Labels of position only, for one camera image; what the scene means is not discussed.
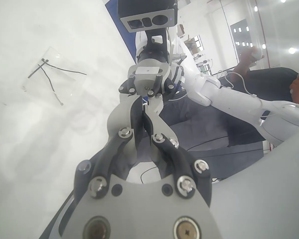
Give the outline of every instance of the cable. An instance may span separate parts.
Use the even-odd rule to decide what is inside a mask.
[[[210,66],[210,68],[209,68],[206,72],[209,72],[209,71],[211,70],[211,68],[213,67],[213,64],[214,64],[214,63],[213,63],[213,59],[211,58],[210,60],[211,60],[211,66]]]
[[[185,95],[181,96],[181,97],[180,97],[180,98],[178,98],[178,99],[169,99],[168,101],[176,101],[176,100],[180,100],[180,99],[182,99],[182,98],[186,97],[186,95],[187,95],[187,93],[186,93]]]
[[[155,167],[153,167],[153,168],[150,168],[150,169],[146,170],[145,172],[148,172],[149,170],[152,170],[152,169],[155,169],[155,168],[157,168],[157,166],[155,166]],[[143,172],[143,173],[141,174],[141,182],[142,182],[143,184],[144,184],[144,182],[143,182],[143,180],[142,180],[142,176],[143,176],[143,174],[144,174],[145,172]]]
[[[223,7],[223,4],[222,4],[222,1],[219,0],[219,2],[220,2],[220,5],[222,6],[222,10],[223,10],[223,13],[224,13],[224,16],[225,16],[225,20],[226,20],[226,23],[227,23],[229,35],[230,35],[230,38],[231,38],[232,46],[234,47],[234,52],[235,52],[235,56],[236,56],[236,60],[237,60],[237,64],[238,64],[239,61],[238,61],[238,57],[237,57],[237,53],[236,53],[236,49],[235,49],[235,45],[234,45],[234,40],[231,36],[231,32],[230,32],[229,24],[228,24],[227,17],[226,17],[225,11],[224,11],[224,7]]]
[[[183,59],[179,60],[178,63],[177,63],[177,67],[176,67],[176,70],[175,70],[175,74],[174,74],[174,77],[172,79],[172,82],[174,83],[175,82],[175,79],[177,77],[177,74],[178,74],[178,69],[180,67],[180,64],[183,62]]]
[[[87,74],[82,73],[82,72],[79,72],[79,71],[66,70],[66,69],[62,69],[62,68],[59,68],[59,67],[55,67],[55,66],[50,65],[50,64],[48,64],[48,63],[45,63],[45,64],[48,65],[48,66],[50,66],[50,67],[54,67],[54,68],[56,68],[56,69],[60,69],[60,70],[63,70],[63,71],[72,72],[72,73],[79,73],[79,74],[82,74],[82,75],[87,75]]]
[[[55,90],[54,90],[54,88],[53,88],[53,85],[52,85],[51,79],[49,78],[49,76],[47,75],[47,73],[44,71],[44,69],[42,68],[42,66],[40,66],[39,64],[38,64],[38,66],[39,66],[39,68],[41,68],[41,69],[42,69],[42,71],[44,72],[44,74],[46,75],[46,77],[49,79],[49,82],[50,82],[50,85],[51,85],[52,91],[53,91],[53,93],[54,93],[54,95],[55,95],[56,99],[59,101],[60,105],[61,105],[61,106],[63,106],[63,103],[62,103],[62,102],[59,100],[59,98],[58,98],[58,96],[57,96],[57,94],[56,94],[56,92],[55,92]]]
[[[225,137],[226,137],[226,136],[224,136],[224,137],[220,137],[220,138],[217,138],[217,139],[213,139],[213,140],[205,141],[205,142],[203,142],[203,143],[200,143],[200,144],[198,144],[198,145],[195,145],[195,146],[193,146],[193,147],[187,149],[186,151],[189,151],[190,149],[195,148],[195,147],[200,146],[200,145],[203,145],[203,144],[205,144],[205,143],[207,143],[207,142],[211,142],[211,141],[214,141],[214,140],[219,140],[219,139],[222,139],[222,138],[225,138]]]

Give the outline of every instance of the wire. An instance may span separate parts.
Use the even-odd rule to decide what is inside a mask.
[[[175,79],[177,77],[177,74],[178,74],[178,69],[179,67],[181,68],[181,70],[184,72],[184,68],[180,66],[180,64],[183,62],[183,59],[179,60],[178,63],[177,63],[177,67],[176,67],[176,70],[175,70],[175,74],[174,74],[174,77],[172,79],[172,82],[174,83],[175,82]]]
[[[190,148],[187,149],[186,151],[189,151],[190,149],[195,148],[195,147],[200,146],[200,145],[203,145],[203,144],[205,144],[205,143],[207,143],[207,142],[211,142],[211,141],[214,141],[214,140],[219,140],[219,139],[222,139],[222,138],[225,138],[225,137],[226,137],[226,136],[224,136],[224,137],[220,137],[220,138],[217,138],[217,139],[213,139],[213,140],[205,141],[205,142],[203,142],[203,143],[200,143],[200,144],[197,144],[197,145],[195,145],[195,146],[193,146],[193,147],[190,147]]]
[[[182,98],[186,97],[186,95],[187,95],[187,92],[186,92],[186,94],[185,94],[185,95],[181,96],[181,97],[180,97],[180,98],[178,98],[178,99],[169,99],[168,101],[176,101],[176,100],[180,100],[180,99],[182,99]]]
[[[59,68],[59,67],[55,67],[55,66],[50,65],[50,64],[48,64],[48,63],[46,63],[46,65],[48,65],[48,66],[50,66],[50,67],[54,67],[54,68],[56,68],[56,69],[60,69],[60,70],[63,70],[63,71],[67,71],[67,72],[79,73],[79,74],[82,74],[82,75],[87,75],[87,74],[82,73],[82,72],[79,72],[79,71],[71,71],[71,70],[66,70],[66,69],[62,69],[62,68]]]
[[[49,82],[50,82],[50,85],[51,85],[52,91],[53,91],[53,93],[54,93],[54,95],[55,95],[56,99],[59,101],[60,105],[61,105],[61,106],[63,106],[63,103],[62,103],[62,102],[59,100],[59,98],[58,98],[58,96],[57,96],[57,94],[56,94],[56,92],[55,92],[55,90],[54,90],[54,88],[53,88],[53,85],[52,85],[51,79],[49,78],[49,76],[47,75],[47,73],[44,71],[44,69],[42,68],[42,66],[40,66],[39,64],[38,64],[38,66],[39,66],[39,68],[41,68],[41,69],[42,69],[42,71],[44,72],[44,74],[46,75],[46,77],[49,79]]]
[[[153,168],[150,168],[150,169],[146,170],[145,172],[148,172],[149,170],[152,170],[152,169],[155,169],[155,168],[157,168],[157,166],[155,166],[155,167],[153,167]],[[144,182],[143,182],[143,180],[142,180],[142,176],[143,176],[143,174],[144,174],[145,172],[143,172],[143,173],[141,174],[141,182],[142,182],[143,184],[144,184]]]

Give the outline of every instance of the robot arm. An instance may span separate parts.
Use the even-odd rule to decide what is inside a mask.
[[[191,100],[203,106],[212,105],[252,124],[275,146],[290,138],[299,128],[298,104],[288,101],[266,101],[256,95],[221,87],[219,80],[200,73],[197,68],[194,68],[194,61],[185,45],[181,49],[187,55],[181,63],[184,69],[182,86]]]

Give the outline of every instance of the window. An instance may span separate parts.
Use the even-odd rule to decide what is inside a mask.
[[[201,37],[199,35],[197,35],[194,37],[194,40],[195,40],[196,47],[199,48],[201,51],[203,51],[204,47],[203,47]]]

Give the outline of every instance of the black cable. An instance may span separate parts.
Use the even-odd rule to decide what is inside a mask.
[[[180,67],[180,64],[183,62],[183,59],[181,59],[181,60],[179,60],[179,62],[177,63],[177,68],[176,68],[176,70],[175,70],[175,74],[174,74],[174,77],[173,77],[173,79],[172,79],[172,82],[174,83],[175,82],[175,79],[176,79],[176,77],[177,77],[177,74],[178,74],[178,69],[179,69],[179,67]]]
[[[203,145],[203,144],[205,144],[205,143],[207,143],[207,142],[211,142],[211,141],[214,141],[214,140],[219,140],[219,139],[222,139],[222,138],[225,138],[225,137],[226,137],[226,136],[224,136],[224,137],[220,137],[220,138],[217,138],[217,139],[213,139],[213,140],[209,140],[209,141],[205,141],[205,142],[203,142],[203,143],[197,144],[197,145],[195,145],[195,146],[193,146],[193,147],[187,149],[186,151],[189,151],[190,149],[195,148],[195,147],[197,147],[197,146],[199,146],[199,145]]]
[[[151,169],[155,169],[155,168],[157,168],[157,166],[155,166],[155,167],[153,167],[153,168],[150,168],[150,169],[146,170],[145,172],[148,172],[149,170],[151,170]],[[142,176],[143,176],[143,174],[144,174],[145,172],[143,172],[143,173],[141,174],[141,182],[142,182],[143,184],[144,184],[144,182],[143,182],[143,180],[142,180]]]
[[[233,47],[234,47],[234,52],[235,52],[235,56],[236,56],[236,60],[237,60],[237,64],[239,64],[238,57],[237,57],[236,50],[235,50],[234,40],[233,40],[233,38],[232,38],[232,36],[231,36],[230,27],[229,27],[229,24],[228,24],[228,21],[227,21],[227,17],[226,17],[225,11],[224,11],[224,7],[223,7],[223,4],[222,4],[222,1],[219,0],[219,2],[220,2],[220,5],[222,6],[222,10],[223,10],[223,13],[224,13],[224,16],[225,16],[225,20],[226,20],[226,23],[227,23],[227,27],[228,27],[229,35],[230,35],[230,38],[231,38],[231,42],[232,42],[232,45],[233,45]]]
[[[44,74],[46,75],[46,77],[49,79],[49,82],[50,82],[50,85],[51,85],[51,88],[52,88],[52,90],[53,90],[53,93],[54,93],[54,95],[55,95],[55,97],[56,97],[56,99],[60,102],[60,105],[61,106],[63,106],[63,103],[59,100],[59,98],[58,98],[58,96],[57,96],[57,94],[56,94],[56,92],[55,92],[55,90],[54,90],[54,88],[53,88],[53,85],[52,85],[52,82],[51,82],[51,79],[49,78],[49,76],[47,75],[47,73],[44,71],[44,69],[42,68],[42,66],[40,66],[39,64],[38,64],[38,66],[39,66],[39,68],[41,68],[42,69],[42,71],[44,72]]]
[[[60,70],[63,70],[63,71],[72,72],[72,73],[79,73],[79,74],[82,74],[82,75],[87,75],[87,74],[82,73],[82,72],[79,72],[79,71],[66,70],[66,69],[62,69],[62,68],[59,68],[59,67],[55,67],[55,66],[50,65],[50,64],[48,64],[48,63],[45,63],[45,64],[48,65],[48,66],[50,66],[50,67],[54,67],[54,68],[56,68],[56,69],[60,69]]]
[[[28,78],[30,78],[35,72],[37,72],[37,71],[38,71],[44,64],[46,64],[45,61],[43,62],[42,65],[39,65],[39,64],[38,64],[39,67],[38,67],[36,70],[34,70],[34,71],[28,76]]]

